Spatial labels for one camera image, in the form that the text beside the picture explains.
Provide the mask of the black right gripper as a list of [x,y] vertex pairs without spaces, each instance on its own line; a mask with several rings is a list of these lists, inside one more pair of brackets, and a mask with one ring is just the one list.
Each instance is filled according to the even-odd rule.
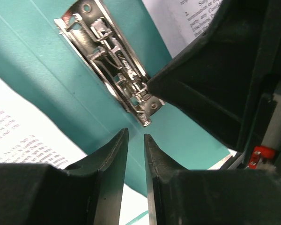
[[240,169],[281,174],[281,0],[225,0],[207,30],[148,82]]

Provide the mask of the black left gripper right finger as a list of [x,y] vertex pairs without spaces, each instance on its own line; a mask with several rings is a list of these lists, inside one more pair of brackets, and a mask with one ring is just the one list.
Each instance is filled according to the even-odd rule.
[[188,170],[144,136],[152,225],[281,225],[281,177],[265,170]]

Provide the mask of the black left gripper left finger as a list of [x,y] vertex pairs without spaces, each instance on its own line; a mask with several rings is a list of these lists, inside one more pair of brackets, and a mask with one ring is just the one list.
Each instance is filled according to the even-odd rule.
[[61,170],[0,163],[0,225],[117,225],[129,132]]

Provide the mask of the printed paper stack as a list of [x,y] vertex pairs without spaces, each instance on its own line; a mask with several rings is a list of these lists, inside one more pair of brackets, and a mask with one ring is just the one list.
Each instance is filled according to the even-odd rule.
[[172,58],[209,27],[221,0],[144,0]]

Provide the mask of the printed paper sheets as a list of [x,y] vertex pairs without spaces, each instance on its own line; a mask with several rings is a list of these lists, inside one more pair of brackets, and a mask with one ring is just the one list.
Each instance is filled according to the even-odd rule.
[[[41,111],[0,79],[0,163],[49,164],[63,170],[86,156]],[[146,224],[146,198],[124,183],[118,225]]]

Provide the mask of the silver metal folder clip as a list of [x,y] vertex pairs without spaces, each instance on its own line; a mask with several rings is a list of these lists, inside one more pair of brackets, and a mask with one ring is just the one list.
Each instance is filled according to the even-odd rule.
[[148,91],[150,78],[106,5],[78,0],[54,23],[119,104],[143,127],[151,124],[165,102]]

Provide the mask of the teal plastic file folder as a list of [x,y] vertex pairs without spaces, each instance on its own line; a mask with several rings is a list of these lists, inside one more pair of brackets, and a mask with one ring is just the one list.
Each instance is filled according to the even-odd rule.
[[144,135],[182,166],[206,170],[229,151],[176,107],[166,104],[143,127],[59,34],[54,19],[71,0],[0,0],[0,78],[43,111],[86,153],[129,129],[120,224],[147,225]]

